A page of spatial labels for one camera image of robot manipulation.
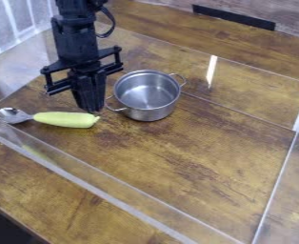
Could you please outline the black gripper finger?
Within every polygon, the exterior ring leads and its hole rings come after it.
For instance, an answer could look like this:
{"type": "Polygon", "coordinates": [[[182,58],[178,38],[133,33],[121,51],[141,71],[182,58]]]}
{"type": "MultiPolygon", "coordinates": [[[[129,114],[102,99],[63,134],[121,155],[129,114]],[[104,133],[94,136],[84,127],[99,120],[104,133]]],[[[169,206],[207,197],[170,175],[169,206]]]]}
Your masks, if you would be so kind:
{"type": "Polygon", "coordinates": [[[99,70],[92,77],[94,84],[94,111],[99,112],[103,107],[104,101],[104,81],[106,73],[104,70],[99,70]]]}
{"type": "Polygon", "coordinates": [[[70,91],[79,109],[92,113],[95,111],[94,102],[94,82],[87,75],[75,75],[71,77],[70,91]]]}

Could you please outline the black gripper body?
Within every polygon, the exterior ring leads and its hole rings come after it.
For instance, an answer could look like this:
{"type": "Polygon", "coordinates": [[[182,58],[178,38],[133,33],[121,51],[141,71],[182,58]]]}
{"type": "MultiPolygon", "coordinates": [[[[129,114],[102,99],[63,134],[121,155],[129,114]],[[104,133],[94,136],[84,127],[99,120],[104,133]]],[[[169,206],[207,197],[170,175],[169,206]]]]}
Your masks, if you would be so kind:
{"type": "Polygon", "coordinates": [[[115,21],[111,21],[111,27],[104,33],[94,32],[94,18],[66,19],[55,15],[51,20],[51,32],[55,44],[58,60],[40,69],[44,77],[44,91],[48,95],[63,92],[71,88],[72,77],[58,81],[51,80],[51,73],[63,70],[72,70],[75,75],[96,74],[100,71],[106,75],[122,70],[119,46],[99,49],[96,47],[96,38],[106,38],[115,27],[115,21]]]}

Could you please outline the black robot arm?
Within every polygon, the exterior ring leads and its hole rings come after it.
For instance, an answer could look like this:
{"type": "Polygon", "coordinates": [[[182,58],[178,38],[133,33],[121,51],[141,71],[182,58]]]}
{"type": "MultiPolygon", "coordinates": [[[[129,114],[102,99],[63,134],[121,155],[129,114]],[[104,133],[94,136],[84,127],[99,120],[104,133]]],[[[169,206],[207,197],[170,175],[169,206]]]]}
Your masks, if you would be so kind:
{"type": "Polygon", "coordinates": [[[103,7],[107,0],[55,0],[58,15],[50,19],[58,60],[43,66],[44,92],[70,90],[79,109],[99,112],[104,102],[106,76],[122,70],[119,46],[96,47],[115,27],[103,7]]]}

